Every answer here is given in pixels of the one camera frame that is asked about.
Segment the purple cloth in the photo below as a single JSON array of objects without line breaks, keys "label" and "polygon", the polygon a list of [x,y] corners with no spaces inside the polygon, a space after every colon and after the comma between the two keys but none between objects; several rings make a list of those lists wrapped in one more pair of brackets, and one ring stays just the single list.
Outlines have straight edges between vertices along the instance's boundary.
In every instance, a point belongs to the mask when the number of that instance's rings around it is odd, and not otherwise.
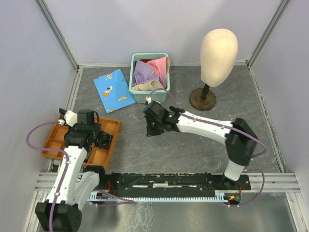
[{"label": "purple cloth", "polygon": [[139,85],[152,80],[157,80],[161,82],[160,78],[157,76],[155,71],[148,64],[138,60],[136,61],[136,66],[134,70],[135,84]]}]

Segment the teal plastic basket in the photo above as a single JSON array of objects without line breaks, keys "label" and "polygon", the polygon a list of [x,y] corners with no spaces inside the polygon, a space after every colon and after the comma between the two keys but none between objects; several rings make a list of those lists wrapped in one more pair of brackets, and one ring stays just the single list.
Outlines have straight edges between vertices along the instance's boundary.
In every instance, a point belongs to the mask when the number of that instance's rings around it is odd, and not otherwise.
[{"label": "teal plastic basket", "polygon": [[[132,56],[129,91],[134,95],[137,103],[145,103],[146,97],[151,91],[135,91],[132,89],[134,84],[135,61],[140,59],[160,59],[162,57],[168,57],[168,55],[166,53],[159,52],[159,53],[136,53]],[[169,73],[168,73],[166,90],[169,91],[169,89],[170,84],[169,84]],[[158,90],[151,95],[151,100],[163,103],[166,100],[166,95],[167,92],[165,92],[164,90]]]}]

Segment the robotic arm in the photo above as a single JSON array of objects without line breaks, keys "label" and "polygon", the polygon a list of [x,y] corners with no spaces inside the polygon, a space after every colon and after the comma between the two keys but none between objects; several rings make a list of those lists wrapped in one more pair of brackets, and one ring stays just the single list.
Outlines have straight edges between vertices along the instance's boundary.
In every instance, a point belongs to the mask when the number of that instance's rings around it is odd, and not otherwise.
[{"label": "robotic arm", "polygon": [[54,231],[76,232],[81,224],[83,206],[90,193],[96,186],[105,183],[103,167],[87,166],[80,182],[76,184],[90,146],[101,133],[101,124],[94,122],[94,111],[81,110],[77,114],[67,111],[63,119],[59,120],[59,124],[65,123],[70,127],[65,135],[64,149],[68,158],[63,156],[55,184],[46,201],[38,203],[35,208],[35,213],[46,231],[49,231],[49,218],[52,214]]},{"label": "robotic arm", "polygon": [[257,139],[243,119],[236,118],[233,122],[217,121],[196,116],[173,106],[168,111],[155,101],[151,101],[143,112],[146,114],[147,136],[173,130],[198,134],[224,144],[229,157],[224,178],[237,181],[244,168],[249,165],[256,142],[230,129],[239,129]]}]

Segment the mannequin head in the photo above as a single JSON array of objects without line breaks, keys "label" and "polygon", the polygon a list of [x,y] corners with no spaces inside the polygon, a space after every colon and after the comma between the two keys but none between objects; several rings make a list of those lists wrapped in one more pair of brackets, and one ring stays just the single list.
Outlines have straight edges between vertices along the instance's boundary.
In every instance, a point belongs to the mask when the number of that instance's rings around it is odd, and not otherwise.
[{"label": "mannequin head", "polygon": [[238,52],[235,34],[227,29],[210,31],[201,46],[201,79],[210,87],[220,85],[231,73]]}]

